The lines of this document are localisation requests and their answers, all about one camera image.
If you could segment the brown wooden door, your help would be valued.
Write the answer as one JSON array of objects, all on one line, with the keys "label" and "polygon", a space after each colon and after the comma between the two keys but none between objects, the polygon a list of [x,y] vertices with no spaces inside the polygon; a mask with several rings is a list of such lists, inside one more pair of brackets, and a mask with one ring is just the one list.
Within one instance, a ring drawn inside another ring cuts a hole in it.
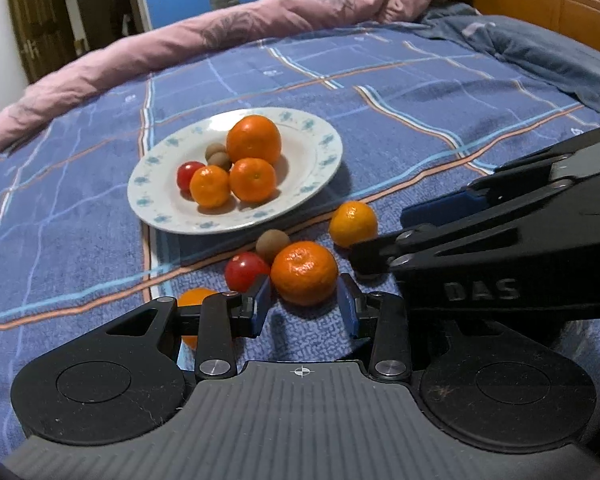
[{"label": "brown wooden door", "polygon": [[8,0],[8,5],[30,84],[76,59],[66,0]]}]

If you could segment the blue grey blanket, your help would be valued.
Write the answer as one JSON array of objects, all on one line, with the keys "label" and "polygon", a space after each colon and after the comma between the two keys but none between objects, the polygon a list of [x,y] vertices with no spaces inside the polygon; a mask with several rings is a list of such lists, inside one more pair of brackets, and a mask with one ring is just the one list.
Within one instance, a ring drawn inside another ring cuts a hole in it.
[{"label": "blue grey blanket", "polygon": [[600,113],[600,51],[558,32],[503,15],[482,15],[465,3],[431,8],[415,29],[487,54]]}]

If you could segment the brown longan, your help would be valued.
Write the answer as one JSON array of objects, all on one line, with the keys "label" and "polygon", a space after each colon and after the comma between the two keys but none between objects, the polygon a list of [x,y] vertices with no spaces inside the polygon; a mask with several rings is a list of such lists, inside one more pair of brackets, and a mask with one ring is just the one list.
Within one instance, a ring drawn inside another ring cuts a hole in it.
[{"label": "brown longan", "polygon": [[256,241],[256,253],[266,262],[272,263],[275,257],[290,244],[289,236],[281,230],[267,230]]},{"label": "brown longan", "polygon": [[222,143],[211,143],[207,146],[206,151],[204,152],[204,157],[209,159],[212,155],[216,153],[225,153],[226,147]]},{"label": "brown longan", "polygon": [[232,161],[230,160],[230,156],[228,156],[227,152],[218,151],[209,156],[208,165],[217,166],[225,171],[228,171],[232,166]]}]

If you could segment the white floral plate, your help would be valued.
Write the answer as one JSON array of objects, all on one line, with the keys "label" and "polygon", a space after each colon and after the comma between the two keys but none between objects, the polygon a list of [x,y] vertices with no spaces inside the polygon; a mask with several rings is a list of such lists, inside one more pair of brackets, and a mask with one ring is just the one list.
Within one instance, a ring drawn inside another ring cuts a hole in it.
[{"label": "white floral plate", "polygon": [[[230,127],[252,114],[271,119],[282,136],[276,192],[262,205],[232,198],[206,211],[178,189],[176,170],[201,159],[208,145],[224,141]],[[157,230],[183,235],[240,231],[288,214],[315,196],[335,177],[342,154],[339,133],[321,117],[283,107],[229,110],[181,128],[149,150],[129,178],[128,201],[134,214]]]}]

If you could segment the bumpy mandarin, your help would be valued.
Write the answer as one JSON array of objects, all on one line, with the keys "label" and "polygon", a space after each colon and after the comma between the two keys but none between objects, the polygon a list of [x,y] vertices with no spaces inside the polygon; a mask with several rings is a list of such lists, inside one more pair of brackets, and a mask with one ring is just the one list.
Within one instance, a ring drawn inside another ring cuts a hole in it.
[{"label": "bumpy mandarin", "polygon": [[283,300],[298,307],[314,307],[336,289],[338,264],[332,253],[315,242],[295,242],[275,257],[270,278]]}]

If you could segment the red tomato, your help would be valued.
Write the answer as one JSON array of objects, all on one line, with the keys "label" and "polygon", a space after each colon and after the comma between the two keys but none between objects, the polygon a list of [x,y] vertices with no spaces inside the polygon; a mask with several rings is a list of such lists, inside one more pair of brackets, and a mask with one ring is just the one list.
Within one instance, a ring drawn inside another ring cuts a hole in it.
[{"label": "red tomato", "polygon": [[190,160],[189,162],[183,162],[178,167],[176,172],[176,185],[182,193],[189,193],[190,181],[193,179],[195,172],[198,169],[204,168],[206,165],[202,162],[196,162],[196,160]]},{"label": "red tomato", "polygon": [[268,275],[270,272],[270,266],[258,254],[241,252],[227,263],[224,278],[229,290],[246,292],[259,275]]}]

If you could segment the large orange on plate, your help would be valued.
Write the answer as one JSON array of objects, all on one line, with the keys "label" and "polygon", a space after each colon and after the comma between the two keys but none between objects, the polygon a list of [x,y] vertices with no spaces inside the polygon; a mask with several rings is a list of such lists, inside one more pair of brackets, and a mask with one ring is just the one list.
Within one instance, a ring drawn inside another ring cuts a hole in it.
[{"label": "large orange on plate", "polygon": [[275,165],[282,154],[282,136],[271,119],[248,115],[230,128],[226,151],[232,162],[243,158],[260,158]]}]

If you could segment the small mandarin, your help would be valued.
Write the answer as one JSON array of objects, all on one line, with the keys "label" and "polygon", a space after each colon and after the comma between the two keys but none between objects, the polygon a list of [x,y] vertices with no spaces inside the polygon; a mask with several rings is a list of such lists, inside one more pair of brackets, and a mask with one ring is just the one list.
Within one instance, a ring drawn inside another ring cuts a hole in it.
[{"label": "small mandarin", "polygon": [[332,215],[329,235],[334,244],[349,248],[378,235],[378,220],[372,207],[356,200],[343,203]]},{"label": "small mandarin", "polygon": [[230,175],[218,166],[199,168],[189,182],[189,193],[202,208],[222,207],[232,195]]}]

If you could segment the pink quilt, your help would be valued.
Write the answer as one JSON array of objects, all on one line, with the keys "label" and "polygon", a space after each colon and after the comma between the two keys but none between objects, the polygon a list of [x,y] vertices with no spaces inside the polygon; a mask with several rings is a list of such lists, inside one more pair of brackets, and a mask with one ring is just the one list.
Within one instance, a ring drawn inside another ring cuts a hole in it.
[{"label": "pink quilt", "polygon": [[411,22],[432,0],[257,0],[186,18],[92,51],[31,84],[0,113],[0,153],[102,92],[197,55],[363,22]]}]

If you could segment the blue plaid bed sheet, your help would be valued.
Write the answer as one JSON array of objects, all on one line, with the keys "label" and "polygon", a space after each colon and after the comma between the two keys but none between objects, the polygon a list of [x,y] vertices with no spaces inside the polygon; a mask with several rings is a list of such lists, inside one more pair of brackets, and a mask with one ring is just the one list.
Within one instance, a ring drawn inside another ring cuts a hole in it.
[{"label": "blue plaid bed sheet", "polygon": [[334,180],[273,221],[323,246],[330,214],[347,200],[370,204],[390,232],[407,205],[600,127],[600,114],[574,96],[408,25],[244,44],[70,110],[0,157],[1,458],[23,439],[9,390],[27,362],[155,296],[224,289],[227,259],[258,231],[158,232],[133,214],[126,186],[171,133],[260,106],[312,113],[341,136]]}]

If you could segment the small mandarin on plate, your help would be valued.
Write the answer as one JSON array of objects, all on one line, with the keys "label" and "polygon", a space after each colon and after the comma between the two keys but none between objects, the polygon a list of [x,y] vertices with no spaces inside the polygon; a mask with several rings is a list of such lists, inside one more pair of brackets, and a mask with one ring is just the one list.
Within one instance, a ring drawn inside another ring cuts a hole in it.
[{"label": "small mandarin on plate", "polygon": [[189,193],[202,208],[222,207],[232,195],[230,175],[218,166],[199,168],[189,182]]}]

